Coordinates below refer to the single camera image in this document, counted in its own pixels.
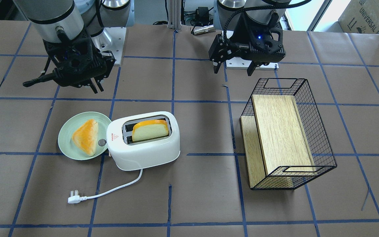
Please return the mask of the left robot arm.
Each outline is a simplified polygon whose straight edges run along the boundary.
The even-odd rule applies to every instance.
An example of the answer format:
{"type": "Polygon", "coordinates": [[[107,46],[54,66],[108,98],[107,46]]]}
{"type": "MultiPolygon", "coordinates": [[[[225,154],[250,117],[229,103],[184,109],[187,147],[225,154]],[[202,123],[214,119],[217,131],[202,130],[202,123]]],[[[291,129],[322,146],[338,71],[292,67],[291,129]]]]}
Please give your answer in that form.
{"type": "Polygon", "coordinates": [[[217,0],[214,26],[221,33],[209,49],[214,73],[236,57],[250,61],[248,76],[260,66],[280,62],[286,56],[280,19],[290,7],[289,0],[217,0]]]}

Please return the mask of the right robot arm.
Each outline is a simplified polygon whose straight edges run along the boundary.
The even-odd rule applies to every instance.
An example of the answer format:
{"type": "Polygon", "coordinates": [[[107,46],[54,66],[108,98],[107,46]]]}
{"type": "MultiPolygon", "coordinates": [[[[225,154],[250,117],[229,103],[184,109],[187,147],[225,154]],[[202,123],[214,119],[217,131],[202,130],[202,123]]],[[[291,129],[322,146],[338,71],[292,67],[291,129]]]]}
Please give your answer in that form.
{"type": "Polygon", "coordinates": [[[16,0],[40,34],[51,73],[45,69],[24,87],[54,81],[61,87],[90,87],[101,82],[122,60],[126,30],[135,22],[133,0],[16,0]]]}

